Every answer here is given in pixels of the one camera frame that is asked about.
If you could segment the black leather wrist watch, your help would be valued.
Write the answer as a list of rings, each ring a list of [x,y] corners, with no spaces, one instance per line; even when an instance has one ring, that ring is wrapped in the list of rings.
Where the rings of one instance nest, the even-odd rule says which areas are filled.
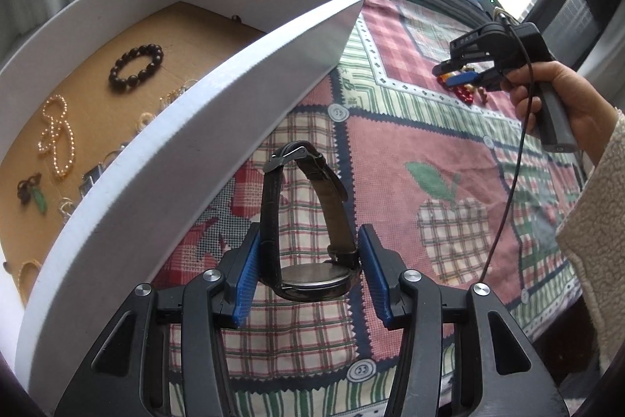
[[[307,141],[289,142],[264,166],[259,213],[259,279],[282,299],[324,302],[360,278],[348,192]]]

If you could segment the patchwork plaid bedspread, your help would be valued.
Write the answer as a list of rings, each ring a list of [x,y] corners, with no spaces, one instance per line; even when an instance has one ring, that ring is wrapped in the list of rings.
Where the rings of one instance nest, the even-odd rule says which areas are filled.
[[[406,265],[447,286],[484,278],[530,338],[580,296],[555,240],[583,186],[579,163],[523,136],[502,93],[462,103],[432,76],[463,25],[406,0],[366,0],[339,66],[194,221],[157,281],[214,268],[259,220],[263,167],[311,142],[344,183],[353,226],[374,226]],[[256,289],[223,336],[240,416],[379,416],[402,336],[378,320],[366,284],[295,304]]]

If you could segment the pearl silver earring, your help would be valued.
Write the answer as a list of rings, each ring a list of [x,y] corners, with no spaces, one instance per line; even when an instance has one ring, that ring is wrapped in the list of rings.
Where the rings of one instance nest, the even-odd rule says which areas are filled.
[[[108,154],[104,156],[102,161],[102,165],[104,167],[108,167],[117,157],[121,154],[121,152],[129,145],[128,142],[121,143],[120,146],[116,149],[111,150]]]

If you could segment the black square pendant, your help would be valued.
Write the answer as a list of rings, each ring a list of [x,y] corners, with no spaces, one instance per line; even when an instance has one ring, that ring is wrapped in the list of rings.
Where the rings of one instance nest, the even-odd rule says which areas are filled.
[[[83,174],[82,182],[79,184],[80,197],[83,198],[90,192],[91,188],[94,187],[97,180],[101,178],[104,171],[104,166],[102,164],[97,164]]]

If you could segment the white cardboard box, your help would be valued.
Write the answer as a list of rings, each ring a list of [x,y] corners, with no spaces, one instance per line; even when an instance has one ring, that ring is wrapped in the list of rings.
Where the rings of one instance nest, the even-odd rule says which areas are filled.
[[[364,0],[76,0],[1,71],[9,363],[57,407],[131,289],[339,61]],[[129,145],[85,197],[83,174]],[[36,172],[48,202],[22,205]]]

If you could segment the cream fleece right sleeve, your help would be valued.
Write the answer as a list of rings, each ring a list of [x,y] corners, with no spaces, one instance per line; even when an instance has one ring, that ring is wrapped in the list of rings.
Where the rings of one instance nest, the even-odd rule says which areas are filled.
[[[624,113],[579,200],[557,230],[572,263],[607,368],[624,344]]]

